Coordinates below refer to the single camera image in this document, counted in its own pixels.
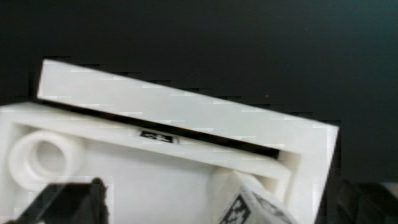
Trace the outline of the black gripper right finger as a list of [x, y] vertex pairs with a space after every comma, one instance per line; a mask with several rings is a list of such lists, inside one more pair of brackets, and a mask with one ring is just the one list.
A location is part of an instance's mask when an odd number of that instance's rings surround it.
[[337, 224], [398, 224], [398, 183], [344, 181], [337, 191]]

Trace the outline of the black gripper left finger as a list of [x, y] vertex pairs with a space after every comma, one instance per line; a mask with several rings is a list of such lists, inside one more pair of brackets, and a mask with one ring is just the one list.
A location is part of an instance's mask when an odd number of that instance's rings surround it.
[[88, 183], [51, 183], [10, 224], [108, 224], [106, 187]]

